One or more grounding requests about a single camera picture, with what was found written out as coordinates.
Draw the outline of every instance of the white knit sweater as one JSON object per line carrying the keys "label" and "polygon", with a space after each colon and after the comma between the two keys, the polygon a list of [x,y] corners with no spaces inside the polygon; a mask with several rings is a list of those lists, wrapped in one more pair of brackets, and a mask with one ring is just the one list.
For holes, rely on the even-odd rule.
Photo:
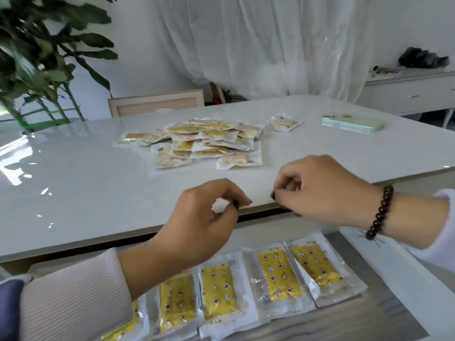
{"label": "white knit sweater", "polygon": [[[434,244],[410,251],[455,272],[455,190],[435,194],[450,200],[450,216]],[[92,341],[132,319],[131,297],[114,249],[31,281],[21,296],[22,341]]]}

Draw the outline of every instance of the right hand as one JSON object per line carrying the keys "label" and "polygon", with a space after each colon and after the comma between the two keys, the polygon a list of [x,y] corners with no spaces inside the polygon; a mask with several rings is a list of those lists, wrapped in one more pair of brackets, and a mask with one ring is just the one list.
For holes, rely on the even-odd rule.
{"label": "right hand", "polygon": [[282,206],[339,226],[366,227],[382,198],[382,189],[350,173],[329,155],[310,155],[286,164],[273,190]]}

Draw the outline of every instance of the dark blue fabric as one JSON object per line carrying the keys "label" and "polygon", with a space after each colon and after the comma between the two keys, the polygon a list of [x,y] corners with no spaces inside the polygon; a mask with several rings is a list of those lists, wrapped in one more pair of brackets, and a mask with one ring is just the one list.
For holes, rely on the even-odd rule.
{"label": "dark blue fabric", "polygon": [[0,341],[19,340],[20,294],[24,281],[0,283]]}

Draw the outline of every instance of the phone case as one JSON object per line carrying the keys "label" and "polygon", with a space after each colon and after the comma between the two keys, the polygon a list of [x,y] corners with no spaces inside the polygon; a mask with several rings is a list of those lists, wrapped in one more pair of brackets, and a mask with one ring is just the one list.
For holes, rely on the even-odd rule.
{"label": "phone case", "polygon": [[359,133],[372,133],[384,128],[385,122],[367,117],[349,114],[333,113],[321,117],[324,126],[356,131]]}

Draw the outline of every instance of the hand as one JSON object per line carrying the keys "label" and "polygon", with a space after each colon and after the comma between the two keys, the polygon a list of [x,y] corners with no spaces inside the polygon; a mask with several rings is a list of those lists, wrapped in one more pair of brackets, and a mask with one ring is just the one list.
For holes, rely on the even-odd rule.
{"label": "hand", "polygon": [[310,155],[281,168],[276,201],[305,217],[335,225],[369,226],[382,189],[367,183],[328,155]]}
{"label": "hand", "polygon": [[[212,210],[217,198],[231,202],[220,214]],[[185,190],[168,222],[153,240],[166,248],[165,252],[177,266],[193,267],[221,249],[236,226],[238,207],[249,204],[251,200],[242,189],[228,179],[212,180]]]}

